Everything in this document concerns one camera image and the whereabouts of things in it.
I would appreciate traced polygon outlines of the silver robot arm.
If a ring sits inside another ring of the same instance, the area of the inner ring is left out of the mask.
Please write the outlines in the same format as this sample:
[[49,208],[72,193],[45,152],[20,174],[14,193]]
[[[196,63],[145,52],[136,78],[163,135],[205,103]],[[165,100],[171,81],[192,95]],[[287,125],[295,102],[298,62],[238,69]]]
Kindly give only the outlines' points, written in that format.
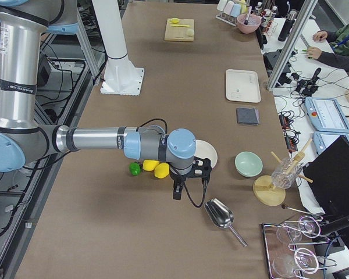
[[82,149],[121,149],[136,160],[169,164],[173,198],[186,179],[210,180],[211,162],[196,157],[196,140],[184,128],[71,128],[34,119],[40,39],[43,33],[78,32],[76,1],[0,1],[0,172],[23,168],[48,155]]

